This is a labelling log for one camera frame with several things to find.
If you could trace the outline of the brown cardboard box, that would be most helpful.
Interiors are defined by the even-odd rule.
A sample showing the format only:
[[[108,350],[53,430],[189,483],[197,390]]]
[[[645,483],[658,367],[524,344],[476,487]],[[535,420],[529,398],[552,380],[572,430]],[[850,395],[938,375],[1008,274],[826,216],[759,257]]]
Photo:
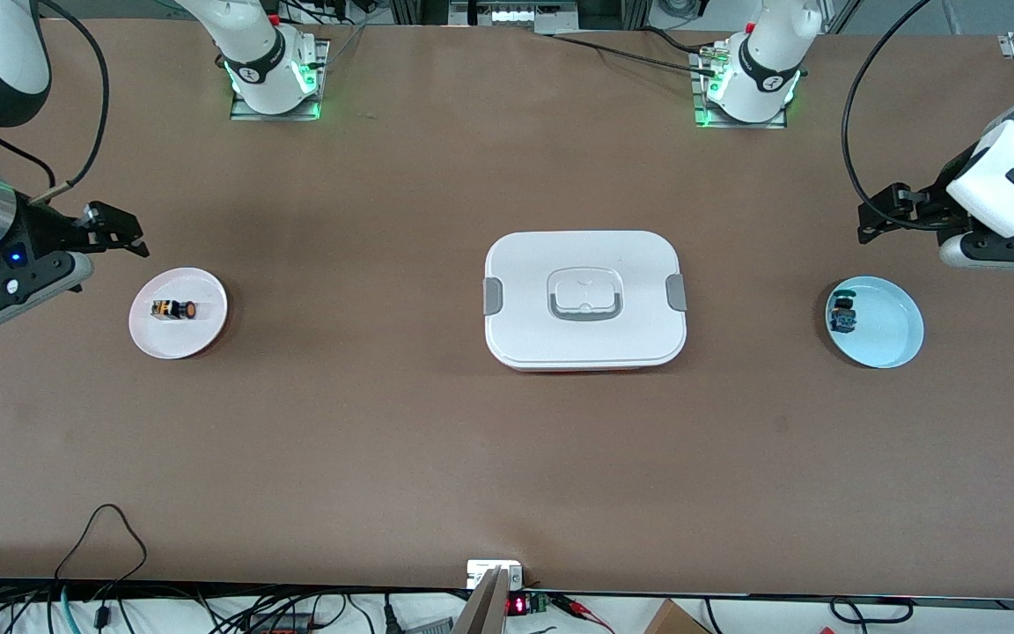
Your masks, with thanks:
[[[672,598],[664,598],[643,634],[713,634]]]

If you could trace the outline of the light blue round plate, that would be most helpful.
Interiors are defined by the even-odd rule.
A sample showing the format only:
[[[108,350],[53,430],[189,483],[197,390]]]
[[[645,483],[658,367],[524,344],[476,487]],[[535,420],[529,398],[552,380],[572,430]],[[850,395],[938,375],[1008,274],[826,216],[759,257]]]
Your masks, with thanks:
[[[856,297],[856,330],[830,332],[828,307],[834,290],[850,289]],[[872,369],[893,369],[916,358],[924,344],[924,318],[906,290],[885,278],[856,276],[837,284],[826,301],[822,324],[842,356]]]

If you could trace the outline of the pink round plate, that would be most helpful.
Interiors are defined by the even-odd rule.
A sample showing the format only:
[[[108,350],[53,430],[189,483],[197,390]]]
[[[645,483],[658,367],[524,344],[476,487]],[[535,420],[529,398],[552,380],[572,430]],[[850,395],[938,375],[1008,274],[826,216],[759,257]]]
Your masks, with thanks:
[[[188,321],[151,316],[153,300],[193,301],[197,314]],[[165,270],[146,282],[130,305],[128,326],[136,347],[153,358],[178,360],[197,356],[223,333],[230,312],[225,286],[208,270]]]

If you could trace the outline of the green push button switch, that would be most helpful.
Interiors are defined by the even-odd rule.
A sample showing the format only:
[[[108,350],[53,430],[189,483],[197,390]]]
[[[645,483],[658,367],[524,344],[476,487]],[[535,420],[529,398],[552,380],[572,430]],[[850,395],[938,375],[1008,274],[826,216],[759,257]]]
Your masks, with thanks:
[[[849,334],[856,330],[856,297],[857,293],[854,290],[834,290],[828,307],[830,332]]]

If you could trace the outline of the silver equipment box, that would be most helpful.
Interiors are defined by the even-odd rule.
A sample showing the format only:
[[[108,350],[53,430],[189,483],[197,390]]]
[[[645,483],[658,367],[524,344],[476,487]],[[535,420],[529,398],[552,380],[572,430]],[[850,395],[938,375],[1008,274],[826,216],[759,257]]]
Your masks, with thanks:
[[[578,32],[576,0],[448,0],[448,26],[511,27],[533,33]]]

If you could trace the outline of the white lunch box grey clips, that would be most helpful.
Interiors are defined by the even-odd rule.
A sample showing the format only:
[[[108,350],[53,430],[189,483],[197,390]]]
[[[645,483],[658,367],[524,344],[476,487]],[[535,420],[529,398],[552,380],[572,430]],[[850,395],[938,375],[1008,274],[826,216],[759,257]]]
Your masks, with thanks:
[[[484,341],[518,371],[668,364],[687,344],[679,254],[654,232],[513,232],[484,258]]]

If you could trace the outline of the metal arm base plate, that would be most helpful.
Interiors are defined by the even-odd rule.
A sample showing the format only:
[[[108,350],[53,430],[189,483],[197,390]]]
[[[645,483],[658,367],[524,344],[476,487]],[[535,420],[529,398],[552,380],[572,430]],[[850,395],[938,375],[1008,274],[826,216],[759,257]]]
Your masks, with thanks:
[[[248,83],[251,70],[240,75],[224,68],[233,90],[229,119],[235,122],[308,122],[321,117],[330,40],[299,33],[285,49],[277,67],[260,84]]]
[[[801,78],[799,68],[773,72],[746,70],[738,48],[716,41],[691,54],[694,119],[707,128],[786,126],[786,108]]]

